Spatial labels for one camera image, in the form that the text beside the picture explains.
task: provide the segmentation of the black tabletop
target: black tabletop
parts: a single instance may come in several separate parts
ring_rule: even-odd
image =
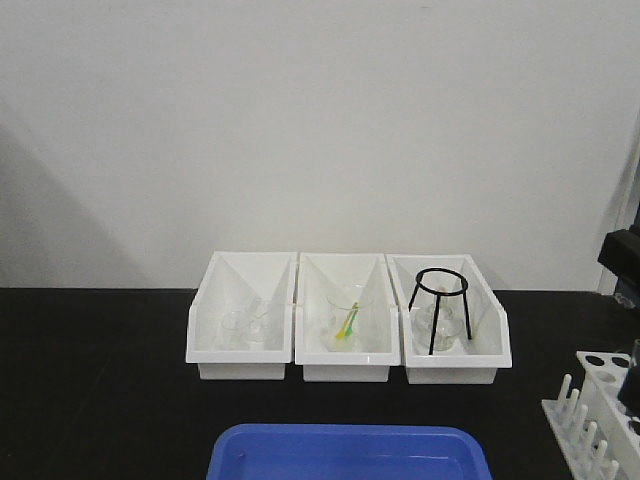
[[[482,445],[495,480],[571,479],[540,401],[576,350],[629,353],[640,314],[611,297],[496,292],[513,368],[493,385],[202,381],[184,362],[192,290],[0,289],[0,478],[194,479],[240,423],[447,425]]]

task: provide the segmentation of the white test tube rack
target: white test tube rack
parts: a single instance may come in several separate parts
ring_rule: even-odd
[[[582,389],[566,374],[557,400],[542,400],[575,480],[640,478],[640,419],[617,399],[629,365],[622,353],[577,352]]]

